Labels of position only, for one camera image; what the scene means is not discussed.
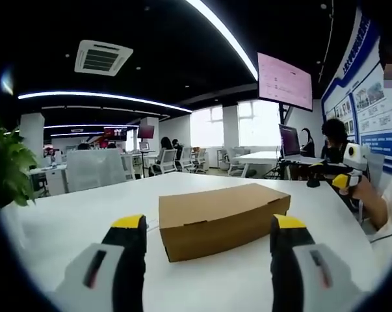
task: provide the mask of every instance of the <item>hand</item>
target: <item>hand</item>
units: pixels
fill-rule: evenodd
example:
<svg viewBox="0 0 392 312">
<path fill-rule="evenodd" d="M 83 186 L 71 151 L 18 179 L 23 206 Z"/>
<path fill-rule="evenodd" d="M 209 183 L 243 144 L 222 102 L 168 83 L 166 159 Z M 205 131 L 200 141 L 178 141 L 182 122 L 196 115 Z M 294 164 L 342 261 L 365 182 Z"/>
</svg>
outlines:
<svg viewBox="0 0 392 312">
<path fill-rule="evenodd" d="M 341 195 L 348 195 L 349 188 L 344 188 L 339 191 Z M 371 185 L 371 182 L 363 175 L 362 180 L 353 189 L 352 197 L 357 200 L 364 200 L 365 198 L 372 198 L 377 196 L 378 193 Z"/>
</svg>

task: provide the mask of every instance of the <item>window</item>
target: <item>window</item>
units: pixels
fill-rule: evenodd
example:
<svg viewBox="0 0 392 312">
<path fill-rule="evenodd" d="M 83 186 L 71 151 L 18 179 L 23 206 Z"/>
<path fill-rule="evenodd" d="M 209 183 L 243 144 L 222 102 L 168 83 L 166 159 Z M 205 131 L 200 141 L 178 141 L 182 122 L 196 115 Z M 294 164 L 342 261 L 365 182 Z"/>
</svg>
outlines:
<svg viewBox="0 0 392 312">
<path fill-rule="evenodd" d="M 126 131 L 126 147 L 125 147 L 126 151 L 134 150 L 133 137 L 134 137 L 134 130 Z"/>
<path fill-rule="evenodd" d="M 223 108 L 221 106 L 197 110 L 190 116 L 190 143 L 203 148 L 224 144 Z"/>
<path fill-rule="evenodd" d="M 238 104 L 239 145 L 280 146 L 278 103 L 252 100 Z"/>
</svg>

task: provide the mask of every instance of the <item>pink screen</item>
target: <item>pink screen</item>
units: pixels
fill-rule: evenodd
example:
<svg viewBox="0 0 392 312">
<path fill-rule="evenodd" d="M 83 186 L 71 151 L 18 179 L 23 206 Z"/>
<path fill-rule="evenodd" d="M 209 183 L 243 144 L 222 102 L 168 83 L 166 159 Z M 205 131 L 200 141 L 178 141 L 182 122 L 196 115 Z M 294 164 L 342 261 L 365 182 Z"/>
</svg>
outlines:
<svg viewBox="0 0 392 312">
<path fill-rule="evenodd" d="M 313 110 L 311 76 L 305 71 L 258 53 L 259 97 Z"/>
</svg>

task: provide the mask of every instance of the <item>brown cardboard box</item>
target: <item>brown cardboard box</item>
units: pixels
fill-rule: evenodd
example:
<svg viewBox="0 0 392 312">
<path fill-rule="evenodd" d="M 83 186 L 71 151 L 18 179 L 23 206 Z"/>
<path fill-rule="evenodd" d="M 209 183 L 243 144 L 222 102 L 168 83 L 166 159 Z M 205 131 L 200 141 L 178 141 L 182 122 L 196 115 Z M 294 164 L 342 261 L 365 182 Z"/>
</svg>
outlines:
<svg viewBox="0 0 392 312">
<path fill-rule="evenodd" d="M 290 195 L 252 183 L 159 198 L 159 227 L 170 262 L 241 246 L 270 232 L 273 214 L 284 215 Z"/>
</svg>

